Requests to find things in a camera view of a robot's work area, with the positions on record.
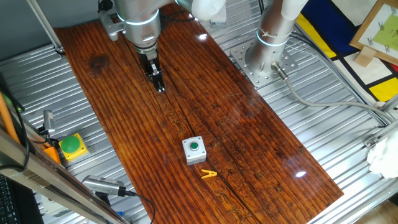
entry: yellow emergency stop box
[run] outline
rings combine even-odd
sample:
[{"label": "yellow emergency stop box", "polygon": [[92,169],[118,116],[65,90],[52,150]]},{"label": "yellow emergency stop box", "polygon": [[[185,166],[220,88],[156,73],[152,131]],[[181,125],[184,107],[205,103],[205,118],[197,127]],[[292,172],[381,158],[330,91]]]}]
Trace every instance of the yellow emergency stop box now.
[{"label": "yellow emergency stop box", "polygon": [[88,152],[81,136],[76,133],[60,141],[60,147],[68,161],[73,161]]}]

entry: metal mounting plate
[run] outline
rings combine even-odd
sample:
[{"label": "metal mounting plate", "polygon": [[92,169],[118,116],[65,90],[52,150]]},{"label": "metal mounting plate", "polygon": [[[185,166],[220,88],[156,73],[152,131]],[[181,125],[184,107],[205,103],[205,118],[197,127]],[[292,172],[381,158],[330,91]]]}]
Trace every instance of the metal mounting plate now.
[{"label": "metal mounting plate", "polygon": [[[246,61],[245,61],[245,54],[246,51],[249,49],[250,45],[252,45],[253,40],[247,41],[243,44],[240,44],[234,48],[232,48],[229,53],[230,55],[235,59],[237,62],[237,66],[240,67],[245,75],[249,78],[249,80],[253,83],[256,89],[261,88],[265,86],[266,84],[273,82],[276,79],[279,79],[279,76],[276,74],[276,72],[273,72],[271,74],[259,74],[255,75],[253,72],[250,71],[249,68],[247,68]],[[283,51],[282,53],[282,61],[281,67],[282,69],[286,72],[286,74],[290,74],[294,72],[298,65],[296,61],[287,53],[286,50]]]}]

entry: wooden board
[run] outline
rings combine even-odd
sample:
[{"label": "wooden board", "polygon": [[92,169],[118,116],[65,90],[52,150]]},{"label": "wooden board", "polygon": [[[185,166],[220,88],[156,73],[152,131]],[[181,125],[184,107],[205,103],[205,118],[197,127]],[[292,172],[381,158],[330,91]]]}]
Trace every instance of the wooden board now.
[{"label": "wooden board", "polygon": [[[156,223],[306,223],[343,195],[210,35],[198,38],[200,23],[169,22],[160,35],[165,93],[99,21],[56,31]],[[188,166],[182,140],[193,136],[208,157]],[[201,179],[201,169],[218,175]]]}]

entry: green button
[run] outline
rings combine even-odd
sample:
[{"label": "green button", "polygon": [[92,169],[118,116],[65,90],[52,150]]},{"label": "green button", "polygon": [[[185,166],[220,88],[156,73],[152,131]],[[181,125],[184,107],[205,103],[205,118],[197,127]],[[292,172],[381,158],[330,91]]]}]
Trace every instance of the green button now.
[{"label": "green button", "polygon": [[197,150],[198,148],[199,148],[198,143],[196,143],[196,142],[191,143],[191,149],[192,150]]},{"label": "green button", "polygon": [[63,139],[61,143],[61,149],[67,153],[74,153],[80,147],[80,141],[76,136],[68,136]]}]

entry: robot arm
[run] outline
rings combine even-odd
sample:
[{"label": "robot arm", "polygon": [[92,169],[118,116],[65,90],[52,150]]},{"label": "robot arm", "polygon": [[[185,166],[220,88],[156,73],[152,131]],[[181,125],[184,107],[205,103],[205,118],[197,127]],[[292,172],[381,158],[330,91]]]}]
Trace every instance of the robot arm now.
[{"label": "robot arm", "polygon": [[111,8],[110,0],[101,3],[98,13],[104,28],[113,41],[118,39],[118,32],[134,44],[140,58],[141,67],[156,91],[165,91],[157,53],[157,38],[160,35],[159,8],[177,3],[192,13],[199,20],[210,20],[222,9],[226,0],[114,0],[116,11],[121,22],[113,24],[107,11]]}]

